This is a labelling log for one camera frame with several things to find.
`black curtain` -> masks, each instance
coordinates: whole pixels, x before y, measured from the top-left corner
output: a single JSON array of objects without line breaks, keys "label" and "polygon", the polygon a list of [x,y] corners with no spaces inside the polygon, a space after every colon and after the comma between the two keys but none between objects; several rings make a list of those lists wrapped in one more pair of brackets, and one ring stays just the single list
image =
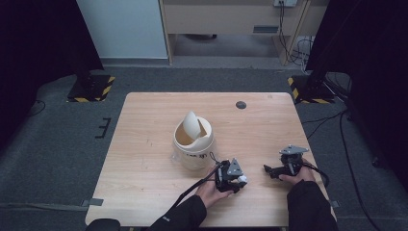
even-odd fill
[{"label": "black curtain", "polygon": [[92,69],[103,67],[75,0],[0,0],[0,148],[41,85]]},{"label": "black curtain", "polygon": [[307,69],[352,79],[346,102],[374,155],[408,191],[408,2],[331,0]]}]

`white wall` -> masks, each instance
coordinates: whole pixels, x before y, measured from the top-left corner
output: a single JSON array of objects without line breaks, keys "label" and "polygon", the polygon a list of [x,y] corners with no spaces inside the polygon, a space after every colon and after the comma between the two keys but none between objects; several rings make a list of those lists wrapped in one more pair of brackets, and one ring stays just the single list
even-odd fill
[{"label": "white wall", "polygon": [[77,0],[100,58],[167,59],[159,1]]}]

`hand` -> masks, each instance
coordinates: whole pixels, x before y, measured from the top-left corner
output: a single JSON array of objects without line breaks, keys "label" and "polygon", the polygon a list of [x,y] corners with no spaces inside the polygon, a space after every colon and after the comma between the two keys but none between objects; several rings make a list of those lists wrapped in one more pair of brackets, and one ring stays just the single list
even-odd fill
[{"label": "hand", "polygon": [[[303,162],[309,163],[306,159],[302,159],[302,160]],[[293,185],[299,183],[301,180],[316,182],[315,176],[313,176],[313,171],[308,167],[302,167],[296,176],[282,174],[282,175],[279,175],[279,179],[292,183]]]},{"label": "hand", "polygon": [[[207,174],[210,174],[212,170],[214,170],[215,167],[211,167],[208,169]],[[195,192],[196,195],[201,197],[201,200],[204,202],[204,205],[207,209],[209,209],[211,206],[213,206],[216,202],[221,200],[222,198],[228,197],[228,195],[234,193],[233,191],[227,191],[227,192],[220,192],[216,188],[216,181],[215,181],[215,175],[213,174],[208,181],[204,182],[201,184],[197,192]]]}]

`electrical outlet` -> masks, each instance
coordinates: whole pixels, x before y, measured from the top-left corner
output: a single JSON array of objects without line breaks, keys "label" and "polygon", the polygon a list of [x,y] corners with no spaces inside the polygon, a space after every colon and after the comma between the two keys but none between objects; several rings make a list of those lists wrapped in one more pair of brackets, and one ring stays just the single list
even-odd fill
[{"label": "electrical outlet", "polygon": [[295,7],[297,0],[274,0],[273,6],[281,7],[282,3],[285,7]]}]

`gray carpet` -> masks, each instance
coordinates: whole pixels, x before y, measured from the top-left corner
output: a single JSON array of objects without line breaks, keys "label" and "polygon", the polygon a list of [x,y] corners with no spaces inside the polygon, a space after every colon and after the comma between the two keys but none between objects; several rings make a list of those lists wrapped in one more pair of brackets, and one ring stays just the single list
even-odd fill
[{"label": "gray carpet", "polygon": [[[0,156],[0,203],[47,203],[79,206],[90,199],[105,160],[125,96],[132,91],[279,91],[291,92],[287,79],[298,70],[107,68],[116,77],[103,102],[68,103],[74,76],[63,77],[38,91],[33,106]],[[333,116],[334,104],[297,104],[302,121]],[[99,126],[112,122],[104,139]],[[310,135],[318,122],[305,123]],[[352,121],[343,119],[344,136],[361,198],[381,230],[408,230],[406,191],[394,174],[371,165],[372,156]],[[330,119],[309,139],[315,158],[330,176],[329,196],[340,230],[374,230],[359,204],[347,166],[340,117]],[[0,209],[0,230],[85,230],[86,212],[34,208]]]}]

